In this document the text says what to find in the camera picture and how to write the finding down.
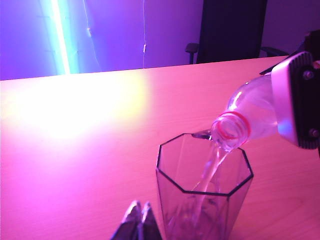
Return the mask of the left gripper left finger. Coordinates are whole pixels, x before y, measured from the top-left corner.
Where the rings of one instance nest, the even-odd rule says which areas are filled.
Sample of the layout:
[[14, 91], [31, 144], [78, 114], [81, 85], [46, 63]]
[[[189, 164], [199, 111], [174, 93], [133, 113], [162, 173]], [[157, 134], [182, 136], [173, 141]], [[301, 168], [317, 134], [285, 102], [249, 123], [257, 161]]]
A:
[[142, 206], [139, 200], [133, 200], [111, 236], [111, 240], [137, 240], [138, 225], [142, 221]]

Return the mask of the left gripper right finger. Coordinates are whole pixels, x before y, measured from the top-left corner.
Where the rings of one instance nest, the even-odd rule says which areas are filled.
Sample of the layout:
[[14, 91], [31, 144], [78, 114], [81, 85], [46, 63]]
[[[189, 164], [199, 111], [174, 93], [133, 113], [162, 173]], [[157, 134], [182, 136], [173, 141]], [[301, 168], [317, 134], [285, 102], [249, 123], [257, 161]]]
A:
[[138, 225], [139, 240], [162, 240], [162, 236], [150, 202], [146, 202], [141, 212], [141, 222]]

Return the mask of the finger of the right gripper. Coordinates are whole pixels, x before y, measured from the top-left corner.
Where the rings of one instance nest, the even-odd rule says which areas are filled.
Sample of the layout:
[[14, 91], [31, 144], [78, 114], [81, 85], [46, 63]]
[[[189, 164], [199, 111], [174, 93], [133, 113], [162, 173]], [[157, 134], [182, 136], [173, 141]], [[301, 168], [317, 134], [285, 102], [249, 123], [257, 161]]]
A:
[[313, 60], [320, 59], [320, 30], [308, 32], [304, 38], [304, 50], [311, 53]]
[[302, 149], [320, 147], [320, 70], [310, 52], [293, 55], [271, 71], [277, 131]]

